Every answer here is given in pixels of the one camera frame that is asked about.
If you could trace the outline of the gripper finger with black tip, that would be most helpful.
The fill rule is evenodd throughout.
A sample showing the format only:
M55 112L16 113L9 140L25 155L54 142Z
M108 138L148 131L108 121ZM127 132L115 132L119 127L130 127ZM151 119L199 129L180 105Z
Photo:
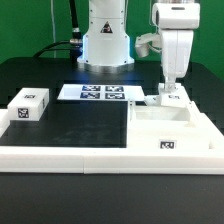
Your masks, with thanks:
M165 90L166 91L174 91L176 88L175 81L176 81L176 79L174 77L166 77L165 78Z

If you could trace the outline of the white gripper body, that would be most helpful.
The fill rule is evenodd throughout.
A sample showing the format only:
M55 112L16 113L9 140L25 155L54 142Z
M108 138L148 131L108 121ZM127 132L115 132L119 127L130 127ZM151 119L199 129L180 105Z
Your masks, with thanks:
M157 26L162 48L162 68L167 79L186 75L194 29L199 27L200 4L197 2L156 2L152 22Z

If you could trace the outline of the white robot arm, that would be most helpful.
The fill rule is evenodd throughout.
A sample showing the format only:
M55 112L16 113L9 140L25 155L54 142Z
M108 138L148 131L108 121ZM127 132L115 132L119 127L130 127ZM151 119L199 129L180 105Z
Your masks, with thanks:
M125 30L125 0L89 0L89 29L83 37L78 66L95 72L117 72L130 67L130 38ZM176 80L186 75L194 30L200 23L197 0L153 0L151 24L154 33L136 38L140 57L150 51L161 55L164 89L176 89Z

